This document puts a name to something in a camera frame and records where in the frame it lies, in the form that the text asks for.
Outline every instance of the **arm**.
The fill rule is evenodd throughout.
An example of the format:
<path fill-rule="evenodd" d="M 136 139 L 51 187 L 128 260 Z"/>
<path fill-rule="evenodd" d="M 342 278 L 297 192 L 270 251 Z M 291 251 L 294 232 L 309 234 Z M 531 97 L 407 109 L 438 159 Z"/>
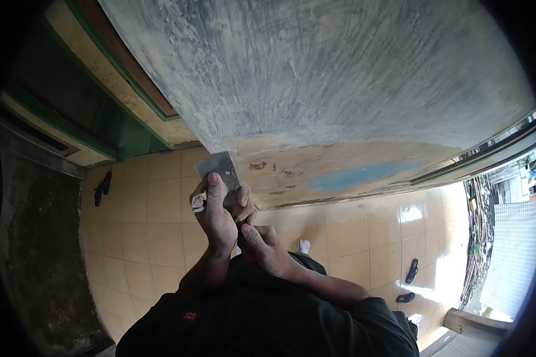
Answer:
<path fill-rule="evenodd" d="M 341 309 L 367 299 L 369 292 L 356 283 L 321 275 L 298 264 L 284 249 L 272 227 L 244 224 L 242 234 L 258 263 L 271 275 L 307 287 L 314 295 Z"/>
<path fill-rule="evenodd" d="M 238 230 L 233 215 L 246 219 L 249 223 L 256 217 L 256 210 L 250 198 L 250 189 L 243 186 L 238 193 L 238 203 L 231 215 L 223 208 L 222 203 L 228 194 L 228 188 L 219 175 L 213 173 L 204 179 L 191 195 L 191 206 L 194 207 L 193 197 L 199 196 L 200 206 L 195 209 L 197 221 L 202 226 L 208 238 L 208 247 L 200 260 L 181 279 L 180 295 L 197 297 L 217 289 L 226 281 L 230 253 L 236 245 Z"/>

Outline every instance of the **hand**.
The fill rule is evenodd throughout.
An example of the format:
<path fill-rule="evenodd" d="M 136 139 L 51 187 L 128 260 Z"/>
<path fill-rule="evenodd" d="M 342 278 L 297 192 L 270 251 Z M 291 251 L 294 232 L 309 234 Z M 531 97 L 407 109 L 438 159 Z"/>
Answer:
<path fill-rule="evenodd" d="M 250 249 L 256 253 L 260 267 L 277 278 L 291 282 L 297 280 L 303 267 L 290 256 L 271 226 L 244 224 L 242 235 Z"/>
<path fill-rule="evenodd" d="M 223 207 L 227 195 L 228 188 L 220 175 L 211 173 L 200 182 L 189 200 L 197 221 L 207 235 L 209 247 L 230 254 L 238 236 L 234 217 L 251 223 L 258 212 L 247 185 L 239 187 L 238 205 L 232 213 Z"/>

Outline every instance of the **gray plaster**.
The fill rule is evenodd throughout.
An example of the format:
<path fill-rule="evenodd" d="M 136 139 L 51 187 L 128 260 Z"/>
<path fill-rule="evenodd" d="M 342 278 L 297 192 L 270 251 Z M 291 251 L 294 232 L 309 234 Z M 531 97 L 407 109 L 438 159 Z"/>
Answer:
<path fill-rule="evenodd" d="M 535 106 L 475 1 L 99 2 L 211 152 L 266 135 L 466 149 Z"/>

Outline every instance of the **blue paint patch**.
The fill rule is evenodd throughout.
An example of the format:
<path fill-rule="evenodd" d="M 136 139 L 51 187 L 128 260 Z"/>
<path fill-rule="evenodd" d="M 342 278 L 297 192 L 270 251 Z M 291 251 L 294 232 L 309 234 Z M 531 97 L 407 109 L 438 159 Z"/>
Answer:
<path fill-rule="evenodd" d="M 388 161 L 349 168 L 320 176 L 307 183 L 309 189 L 319 190 L 322 194 L 342 191 L 357 184 L 391 177 L 403 171 L 423 167 L 423 162 Z"/>

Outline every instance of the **concrete wall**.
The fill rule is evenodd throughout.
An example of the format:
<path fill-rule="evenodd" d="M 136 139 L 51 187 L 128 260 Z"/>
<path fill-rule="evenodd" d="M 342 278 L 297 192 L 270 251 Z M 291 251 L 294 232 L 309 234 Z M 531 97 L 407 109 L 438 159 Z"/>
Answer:
<path fill-rule="evenodd" d="M 535 106 L 475 1 L 100 4 L 204 146 L 236 154 L 264 208 L 384 186 Z"/>

